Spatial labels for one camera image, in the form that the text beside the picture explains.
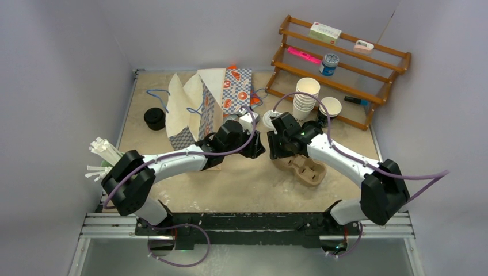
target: brown cup carrier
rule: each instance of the brown cup carrier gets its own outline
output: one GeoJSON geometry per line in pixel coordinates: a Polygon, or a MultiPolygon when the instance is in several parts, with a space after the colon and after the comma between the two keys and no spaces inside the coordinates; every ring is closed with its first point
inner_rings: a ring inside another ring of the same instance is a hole
{"type": "Polygon", "coordinates": [[[317,187],[322,182],[327,169],[324,164],[313,161],[303,155],[275,159],[273,164],[282,170],[292,170],[302,184],[317,187]]]}

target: gray wall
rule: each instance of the gray wall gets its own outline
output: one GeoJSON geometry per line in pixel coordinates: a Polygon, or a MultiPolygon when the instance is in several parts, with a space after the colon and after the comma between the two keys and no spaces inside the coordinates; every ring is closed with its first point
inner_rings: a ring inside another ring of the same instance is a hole
{"type": "MultiPolygon", "coordinates": [[[[402,0],[381,43],[413,53],[373,125],[404,174],[451,169],[411,203],[427,275],[486,275],[488,54],[477,1],[402,0]]],[[[409,182],[410,191],[424,183],[409,182]]]]}
{"type": "Polygon", "coordinates": [[[399,3],[399,0],[98,1],[133,68],[170,70],[227,67],[232,63],[270,69],[271,58],[281,41],[278,28],[287,14],[376,41],[399,3]]]}
{"type": "Polygon", "coordinates": [[[117,138],[131,68],[95,0],[2,1],[0,37],[2,275],[66,275],[101,194],[88,145],[117,138]]]}

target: stack of paper cups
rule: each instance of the stack of paper cups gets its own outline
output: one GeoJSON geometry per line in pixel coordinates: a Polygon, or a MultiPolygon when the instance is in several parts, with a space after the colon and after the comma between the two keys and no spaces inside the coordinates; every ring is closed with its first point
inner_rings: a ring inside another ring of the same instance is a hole
{"type": "MultiPolygon", "coordinates": [[[[296,91],[318,96],[320,83],[313,78],[302,78],[296,83],[296,91]]],[[[315,99],[303,94],[295,94],[293,98],[293,117],[301,122],[307,118],[315,106],[315,99]]]]}

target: small white box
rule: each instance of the small white box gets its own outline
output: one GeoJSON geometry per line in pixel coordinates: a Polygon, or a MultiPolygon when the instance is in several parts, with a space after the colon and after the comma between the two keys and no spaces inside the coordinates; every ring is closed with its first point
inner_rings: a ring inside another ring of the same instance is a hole
{"type": "Polygon", "coordinates": [[[325,43],[335,45],[341,33],[341,30],[320,24],[319,22],[314,22],[312,27],[310,27],[310,33],[308,33],[308,36],[325,43]]]}

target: black lid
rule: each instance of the black lid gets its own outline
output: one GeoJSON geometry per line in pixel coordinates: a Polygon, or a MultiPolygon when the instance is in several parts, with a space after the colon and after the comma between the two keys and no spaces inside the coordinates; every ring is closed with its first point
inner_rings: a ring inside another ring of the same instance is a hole
{"type": "Polygon", "coordinates": [[[144,122],[150,129],[158,131],[166,126],[166,115],[161,108],[149,108],[144,114],[144,122]]]}

